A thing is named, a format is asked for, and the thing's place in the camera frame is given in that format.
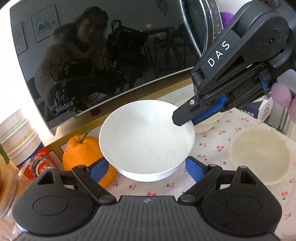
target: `red label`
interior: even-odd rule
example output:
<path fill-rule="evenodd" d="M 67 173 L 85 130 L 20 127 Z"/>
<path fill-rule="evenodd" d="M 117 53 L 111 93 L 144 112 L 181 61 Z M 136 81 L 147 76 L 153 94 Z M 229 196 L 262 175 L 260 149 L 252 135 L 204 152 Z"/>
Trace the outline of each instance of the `red label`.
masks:
<path fill-rule="evenodd" d="M 24 175 L 28 179 L 36 179 L 47 167 L 50 167 L 52 165 L 54 165 L 58 169 L 51 156 L 49 155 L 46 147 L 40 148 L 34 157 L 44 158 L 45 160 L 36 160 L 30 162 L 30 164 L 24 171 Z"/>

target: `midea logo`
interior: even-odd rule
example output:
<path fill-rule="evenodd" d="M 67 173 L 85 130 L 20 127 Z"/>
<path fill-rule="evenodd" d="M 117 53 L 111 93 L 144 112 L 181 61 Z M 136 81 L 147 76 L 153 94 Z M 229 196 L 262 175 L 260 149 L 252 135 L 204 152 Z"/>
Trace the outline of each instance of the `midea logo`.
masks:
<path fill-rule="evenodd" d="M 54 105 L 50 108 L 50 112 L 52 115 L 58 115 L 61 111 L 65 110 L 68 107 L 73 106 L 73 105 L 74 104 L 72 101 L 70 101 L 70 103 L 63 104 L 62 106 Z"/>

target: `orange fruit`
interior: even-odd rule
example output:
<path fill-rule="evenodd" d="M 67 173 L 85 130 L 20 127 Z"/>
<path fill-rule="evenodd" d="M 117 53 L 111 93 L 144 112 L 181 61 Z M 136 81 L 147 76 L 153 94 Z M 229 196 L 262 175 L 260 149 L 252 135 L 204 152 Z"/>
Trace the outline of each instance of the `orange fruit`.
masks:
<path fill-rule="evenodd" d="M 73 136 L 68 141 L 63 155 L 63 167 L 65 171 L 70 171 L 73 167 L 78 165 L 90 166 L 101 157 L 103 157 L 103 154 L 99 147 L 98 138 L 86 136 L 81 141 L 82 138 L 83 135 Z M 116 169 L 109 164 L 108 172 L 100 180 L 99 184 L 103 188 L 106 188 L 113 181 L 116 173 Z"/>

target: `framed picture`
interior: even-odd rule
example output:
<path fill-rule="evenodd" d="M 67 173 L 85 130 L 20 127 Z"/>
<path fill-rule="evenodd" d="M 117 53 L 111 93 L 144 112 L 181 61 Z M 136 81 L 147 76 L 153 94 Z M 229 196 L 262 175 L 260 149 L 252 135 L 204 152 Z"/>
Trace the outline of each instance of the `framed picture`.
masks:
<path fill-rule="evenodd" d="M 55 5 L 34 14 L 31 19 L 37 43 L 50 36 L 59 27 Z"/>
<path fill-rule="evenodd" d="M 12 37 L 17 55 L 20 55 L 27 49 L 22 23 L 19 23 L 14 28 L 12 28 Z"/>

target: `cherry print tablecloth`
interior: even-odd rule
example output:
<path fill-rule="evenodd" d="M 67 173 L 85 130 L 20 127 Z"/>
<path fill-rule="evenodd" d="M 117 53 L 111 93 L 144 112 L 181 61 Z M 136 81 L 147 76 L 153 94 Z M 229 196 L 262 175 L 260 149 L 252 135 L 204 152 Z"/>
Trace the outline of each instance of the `cherry print tablecloth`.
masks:
<path fill-rule="evenodd" d="M 231 164 L 228 147 L 235 133 L 250 126 L 274 131 L 289 146 L 292 157 L 290 171 L 284 181 L 268 186 L 268 188 L 279 200 L 283 209 L 283 216 L 276 230 L 276 235 L 285 241 L 296 241 L 296 142 L 257 119 L 233 109 L 224 113 L 211 130 L 196 134 L 195 144 L 190 155 L 206 165 L 215 163 L 223 169 L 236 170 L 236 167 Z M 194 180 L 186 172 L 184 164 L 173 175 L 151 183 L 133 181 L 118 173 L 107 190 L 117 199 L 121 195 L 172 195 L 177 199 L 194 183 Z"/>

